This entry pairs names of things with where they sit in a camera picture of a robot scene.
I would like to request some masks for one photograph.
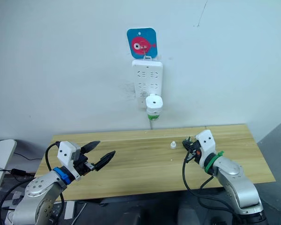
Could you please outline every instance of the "green ring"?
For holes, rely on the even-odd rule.
[[[209,168],[212,166],[212,164],[215,162],[215,160],[218,157],[221,157],[224,154],[224,151],[220,151],[217,155],[215,155],[207,164],[207,166],[205,167],[205,172],[208,173]]]

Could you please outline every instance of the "cartoon fish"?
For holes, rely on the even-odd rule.
[[[131,47],[136,54],[144,55],[151,47],[156,47],[156,44],[151,45],[145,38],[135,37],[131,41]]]

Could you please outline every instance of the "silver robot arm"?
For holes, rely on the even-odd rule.
[[[62,167],[55,167],[42,177],[35,178],[25,188],[25,195],[17,205],[14,216],[14,225],[45,225],[58,196],[73,180],[80,180],[82,175],[92,170],[99,171],[114,156],[115,151],[107,153],[96,164],[87,162],[85,153],[93,150],[100,142],[91,142],[79,147],[72,142],[56,142],[59,147],[58,159]]]
[[[245,176],[241,165],[215,151],[215,141],[210,130],[196,135],[197,141],[190,138],[183,141],[190,151],[187,161],[194,158],[204,171],[215,176],[227,191],[232,206],[244,224],[267,224],[263,206],[254,184]]]

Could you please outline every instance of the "white power strip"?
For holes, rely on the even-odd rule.
[[[150,94],[161,96],[163,64],[157,61],[132,61],[135,95],[139,107],[146,108],[146,97]]]

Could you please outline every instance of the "white wall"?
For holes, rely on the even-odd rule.
[[[53,134],[149,129],[126,31],[153,27],[154,128],[247,123],[259,141],[281,122],[281,0],[210,0],[197,27],[204,5],[0,0],[0,139],[41,156]]]

